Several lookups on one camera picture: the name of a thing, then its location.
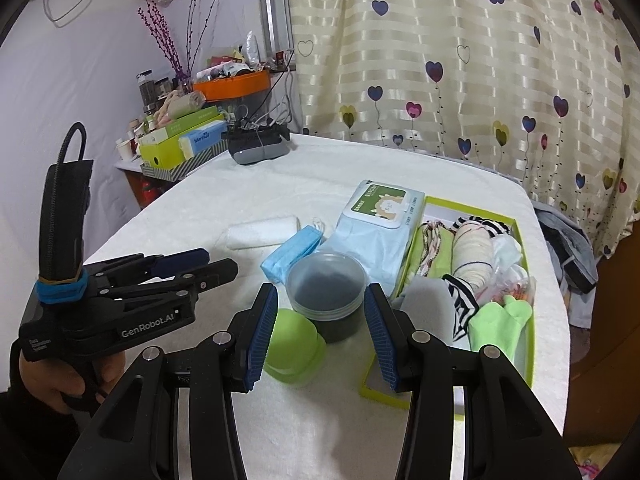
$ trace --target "clothing pile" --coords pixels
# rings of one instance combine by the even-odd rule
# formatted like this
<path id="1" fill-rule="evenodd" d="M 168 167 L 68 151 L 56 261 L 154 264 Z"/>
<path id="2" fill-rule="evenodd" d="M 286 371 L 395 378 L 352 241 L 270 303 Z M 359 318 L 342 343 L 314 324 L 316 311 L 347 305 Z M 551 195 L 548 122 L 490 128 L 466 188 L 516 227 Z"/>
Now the clothing pile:
<path id="1" fill-rule="evenodd" d="M 494 344 L 513 361 L 532 315 L 532 280 L 520 266 L 522 248 L 502 222 L 460 217 L 420 225 L 402 294 L 393 306 L 417 329 L 450 346 L 477 351 Z"/>

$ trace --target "orange tray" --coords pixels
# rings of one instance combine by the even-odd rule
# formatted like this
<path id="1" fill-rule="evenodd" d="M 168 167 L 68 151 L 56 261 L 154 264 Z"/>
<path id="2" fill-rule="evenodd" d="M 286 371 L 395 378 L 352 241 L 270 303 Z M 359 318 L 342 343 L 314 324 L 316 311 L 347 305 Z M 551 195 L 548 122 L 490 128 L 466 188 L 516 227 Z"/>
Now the orange tray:
<path id="1" fill-rule="evenodd" d="M 194 83 L 193 89 L 200 90 L 207 101 L 223 101 L 260 92 L 269 86 L 271 86 L 269 71 L 261 70 L 252 74 Z"/>

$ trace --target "curtain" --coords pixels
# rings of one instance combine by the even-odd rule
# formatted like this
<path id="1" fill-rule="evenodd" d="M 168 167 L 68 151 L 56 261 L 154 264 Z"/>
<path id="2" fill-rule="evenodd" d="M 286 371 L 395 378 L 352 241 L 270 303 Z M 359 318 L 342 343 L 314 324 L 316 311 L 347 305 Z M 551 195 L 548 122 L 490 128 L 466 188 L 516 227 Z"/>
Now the curtain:
<path id="1" fill-rule="evenodd" d="M 513 176 L 597 254 L 630 233 L 640 53 L 607 0 L 289 3 L 305 132 Z"/>

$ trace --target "green round object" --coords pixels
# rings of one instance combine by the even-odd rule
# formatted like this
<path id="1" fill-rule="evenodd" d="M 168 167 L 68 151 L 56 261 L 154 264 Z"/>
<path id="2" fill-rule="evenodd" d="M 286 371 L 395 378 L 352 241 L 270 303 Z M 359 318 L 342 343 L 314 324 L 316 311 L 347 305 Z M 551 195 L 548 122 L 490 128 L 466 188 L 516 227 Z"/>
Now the green round object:
<path id="1" fill-rule="evenodd" d="M 308 380 L 318 370 L 324 339 L 302 314 L 288 308 L 278 310 L 264 370 L 274 379 L 295 384 Z"/>

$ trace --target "white cup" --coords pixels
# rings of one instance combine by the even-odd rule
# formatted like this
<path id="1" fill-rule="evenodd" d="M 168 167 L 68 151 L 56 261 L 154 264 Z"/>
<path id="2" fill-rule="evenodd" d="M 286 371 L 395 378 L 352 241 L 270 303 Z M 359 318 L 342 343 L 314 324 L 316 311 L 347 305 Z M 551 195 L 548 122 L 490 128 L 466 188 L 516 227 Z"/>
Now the white cup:
<path id="1" fill-rule="evenodd" d="M 120 154 L 120 158 L 126 162 L 129 162 L 133 158 L 133 152 L 131 151 L 131 142 L 129 139 L 116 143 L 116 148 Z"/>

